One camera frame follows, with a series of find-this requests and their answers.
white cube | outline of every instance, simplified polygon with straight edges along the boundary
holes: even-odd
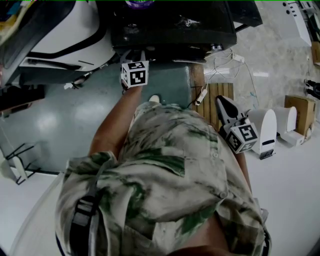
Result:
[[[258,141],[258,132],[254,123],[231,127],[225,141],[236,154],[251,150]]]
[[[144,86],[148,83],[149,61],[122,64],[121,79],[128,87]]]

cardboard box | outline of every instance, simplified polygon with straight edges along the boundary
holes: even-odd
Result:
[[[295,131],[306,136],[308,128],[315,121],[316,102],[313,99],[286,95],[284,100],[285,108],[296,108]]]
[[[320,42],[312,42],[311,51],[313,64],[320,66]]]

person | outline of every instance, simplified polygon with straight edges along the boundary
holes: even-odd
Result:
[[[306,95],[310,94],[320,100],[320,83],[307,79],[304,80],[304,83],[308,87],[304,89],[304,93]]]
[[[61,253],[261,255],[266,229],[243,153],[193,110],[156,95],[139,105],[142,89],[129,88],[88,156],[68,162],[56,206]]]

green and white shirt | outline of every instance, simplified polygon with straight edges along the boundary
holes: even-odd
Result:
[[[110,151],[69,160],[56,207],[56,235],[66,255],[75,205],[102,164],[96,255],[166,255],[214,213],[231,253],[261,254],[262,213],[225,141],[192,110],[146,102],[118,160]]]

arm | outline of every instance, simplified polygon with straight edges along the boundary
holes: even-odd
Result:
[[[112,151],[116,158],[127,137],[130,123],[140,103],[142,86],[128,89],[106,116],[91,142],[89,156],[102,151]]]
[[[246,180],[246,183],[248,184],[249,189],[250,189],[250,191],[252,193],[245,154],[244,153],[239,153],[239,154],[235,154],[234,153],[234,156],[235,156],[235,159],[236,159],[236,161],[238,162],[238,164],[240,166],[240,169],[241,169],[241,171],[243,173],[243,176],[244,176],[244,178]]]

